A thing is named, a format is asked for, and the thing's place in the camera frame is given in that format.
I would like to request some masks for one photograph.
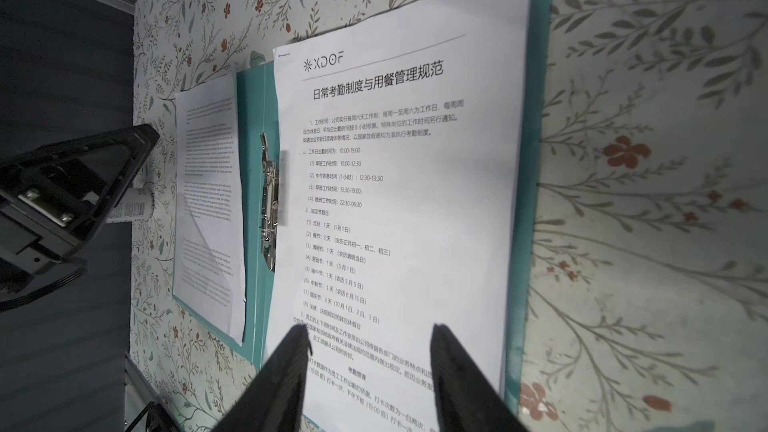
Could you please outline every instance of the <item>barcode label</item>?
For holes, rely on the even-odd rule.
[[[123,217],[138,217],[144,214],[144,204],[136,202],[123,205]]]

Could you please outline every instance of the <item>metal binder clip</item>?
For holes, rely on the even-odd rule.
[[[266,266],[275,270],[275,243],[277,240],[277,187],[280,174],[277,164],[270,160],[266,136],[261,134],[261,166],[264,168],[264,188],[261,193],[261,253]]]

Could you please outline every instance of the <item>wall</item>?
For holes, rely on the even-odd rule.
[[[130,126],[132,27],[92,0],[0,1],[0,156]],[[0,432],[123,428],[130,225],[80,256],[83,278],[0,314]]]
[[[409,1],[139,0],[134,113],[162,137],[167,208],[134,230],[151,313],[133,310],[131,357],[185,427],[213,427],[255,370],[170,294],[174,93]],[[514,298],[530,430],[766,429],[767,53],[768,0],[553,0],[531,293]]]

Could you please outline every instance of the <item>paper sheet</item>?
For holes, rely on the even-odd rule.
[[[174,295],[243,342],[243,193],[234,72],[176,95]]]
[[[307,324],[327,432],[437,430],[435,323],[501,386],[529,1],[420,0],[276,50],[266,348]]]

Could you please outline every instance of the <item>paper document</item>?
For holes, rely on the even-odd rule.
[[[419,0],[276,49],[266,350],[306,323],[326,432],[437,430],[435,323],[501,386],[529,1]]]
[[[174,295],[243,342],[243,193],[235,74],[176,95]]]

